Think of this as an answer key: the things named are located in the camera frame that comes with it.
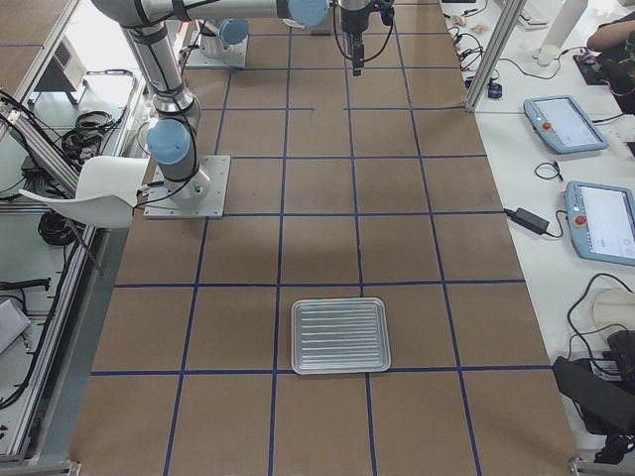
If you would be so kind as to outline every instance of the black connector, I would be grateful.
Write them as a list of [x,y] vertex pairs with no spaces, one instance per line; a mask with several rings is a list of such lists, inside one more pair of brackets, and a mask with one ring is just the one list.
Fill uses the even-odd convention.
[[516,211],[505,208],[505,214],[509,216],[514,223],[518,223],[520,226],[533,231],[537,235],[544,235],[547,233],[547,228],[549,228],[549,221],[527,211],[525,208],[517,208]]

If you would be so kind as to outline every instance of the white plastic seat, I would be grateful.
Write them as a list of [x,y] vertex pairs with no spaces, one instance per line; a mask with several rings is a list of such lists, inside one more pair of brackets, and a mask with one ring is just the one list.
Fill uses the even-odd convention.
[[148,159],[97,156],[81,168],[74,198],[49,198],[23,189],[20,193],[79,223],[128,228],[147,167]]

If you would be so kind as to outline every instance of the silver metal tray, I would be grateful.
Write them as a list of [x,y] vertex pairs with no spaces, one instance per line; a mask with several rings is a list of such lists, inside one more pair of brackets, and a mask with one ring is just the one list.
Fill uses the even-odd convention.
[[383,372],[390,367],[381,299],[303,299],[294,303],[291,315],[291,362],[298,374]]

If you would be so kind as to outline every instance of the blue tablet frame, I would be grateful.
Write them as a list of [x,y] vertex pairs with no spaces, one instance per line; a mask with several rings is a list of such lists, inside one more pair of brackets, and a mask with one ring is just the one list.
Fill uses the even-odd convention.
[[[554,132],[554,127],[549,130],[543,129],[543,124],[545,124],[545,118],[540,111],[539,103],[541,101],[548,101],[554,99],[566,99],[569,101],[572,108],[580,115],[580,117],[586,123],[588,129],[595,135],[597,138],[597,144],[588,144],[584,146],[566,146],[556,135]],[[587,152],[587,151],[599,151],[602,149],[606,149],[608,147],[608,141],[601,132],[597,129],[593,121],[586,115],[586,113],[582,110],[579,104],[575,102],[571,96],[549,96],[549,97],[537,97],[533,99],[526,99],[523,102],[523,109],[525,110],[525,114],[529,118],[532,126],[534,126],[534,130],[538,133],[540,138],[547,143],[547,145],[552,148],[557,154],[572,154],[575,152]]]
[[575,251],[581,258],[587,260],[603,261],[606,263],[617,263],[618,265],[635,266],[635,255],[633,258],[625,258],[621,256],[604,255],[600,253],[594,253],[591,251],[590,233],[588,230],[588,223],[578,225],[575,223],[575,219],[579,216],[586,218],[586,211],[584,208],[584,200],[582,198],[581,187],[589,188],[601,188],[603,190],[614,190],[625,194],[627,205],[629,208],[629,218],[631,229],[635,227],[635,218],[633,211],[635,210],[635,200],[633,199],[633,192],[628,188],[612,185],[600,185],[597,183],[587,183],[584,181],[570,181],[567,184],[567,190],[565,191],[565,203],[567,205],[567,217],[569,218],[569,231],[571,233],[571,240]]

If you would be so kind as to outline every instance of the white desk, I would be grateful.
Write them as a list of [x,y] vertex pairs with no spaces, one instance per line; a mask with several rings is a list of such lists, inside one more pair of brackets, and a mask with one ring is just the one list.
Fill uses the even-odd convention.
[[[549,9],[550,4],[555,3],[554,0],[532,1],[552,19],[556,17],[558,12]],[[466,8],[476,8],[479,5],[482,5],[481,0],[476,4],[442,4],[442,7],[446,13],[452,14],[462,13]],[[564,48],[584,45],[597,25],[620,18],[628,12],[615,0],[590,0],[589,8]],[[468,27],[482,22],[493,29],[499,14],[499,6],[490,0],[483,13],[469,19]],[[517,25],[503,57],[515,60],[529,72],[539,72],[531,55],[540,46],[547,32],[547,29],[528,32]],[[484,46],[490,34],[491,31],[479,37]],[[465,48],[472,45],[469,43],[470,39],[464,41]],[[503,98],[492,100],[483,97],[475,114],[503,205],[512,209],[520,206],[548,219],[552,232],[558,231],[555,212],[564,207],[562,192],[567,181],[583,180],[635,187],[635,159],[620,158],[618,151],[612,148],[585,156],[557,156],[534,133],[522,113],[524,99],[556,94],[572,95],[592,118],[604,118],[620,112],[607,88],[587,86],[584,83],[571,55],[572,53],[562,58],[562,68],[551,80],[524,76],[511,63],[500,61],[497,69],[503,84]],[[544,75],[549,75],[554,67],[551,65],[547,68]],[[622,117],[601,126],[600,130],[606,133],[617,131],[624,140],[633,140],[635,118]],[[538,164],[553,159],[559,161],[565,183],[560,183],[557,179],[543,180],[534,175],[534,168]],[[563,239],[553,240],[539,237],[511,221],[509,225],[545,345],[553,361],[568,353],[571,330],[567,324],[567,311],[580,297],[590,278],[596,273],[605,272],[614,274],[629,286],[635,287],[635,268],[580,259],[573,250],[567,230]],[[617,289],[618,286],[604,279],[596,282],[589,298],[573,315],[580,331],[595,328],[591,313],[593,299],[602,291]],[[588,340],[594,349],[607,348],[601,337],[592,335]],[[583,347],[578,340],[573,351],[574,355],[577,353],[583,356]],[[563,398],[563,401],[578,447],[602,447],[604,437],[586,432],[571,401],[567,398]]]

